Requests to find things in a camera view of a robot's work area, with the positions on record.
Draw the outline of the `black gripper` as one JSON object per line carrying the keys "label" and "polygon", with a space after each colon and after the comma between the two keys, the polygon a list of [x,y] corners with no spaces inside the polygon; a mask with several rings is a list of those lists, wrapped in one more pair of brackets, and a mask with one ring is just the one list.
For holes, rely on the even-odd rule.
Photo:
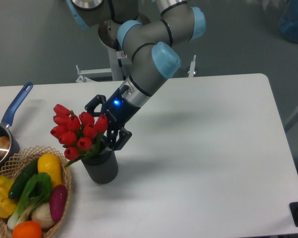
{"label": "black gripper", "polygon": [[[126,130],[124,125],[140,109],[123,97],[126,91],[126,85],[121,89],[118,88],[108,100],[105,95],[97,94],[84,106],[86,112],[93,117],[99,117],[102,114],[107,116],[109,129],[106,132],[105,144],[113,151],[121,150],[132,137],[132,133]],[[102,109],[96,112],[95,109],[99,105],[102,105]]]}

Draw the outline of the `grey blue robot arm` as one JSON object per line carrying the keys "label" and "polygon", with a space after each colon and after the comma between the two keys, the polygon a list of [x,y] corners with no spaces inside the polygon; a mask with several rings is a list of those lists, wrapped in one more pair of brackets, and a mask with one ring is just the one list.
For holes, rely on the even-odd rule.
{"label": "grey blue robot arm", "polygon": [[112,48],[122,50],[132,72],[110,98],[95,96],[86,110],[109,119],[106,145],[120,150],[131,137],[125,124],[181,66],[173,46],[204,34],[206,20],[185,0],[158,0],[160,20],[144,23],[136,0],[70,0],[68,7],[83,28],[107,24]]}

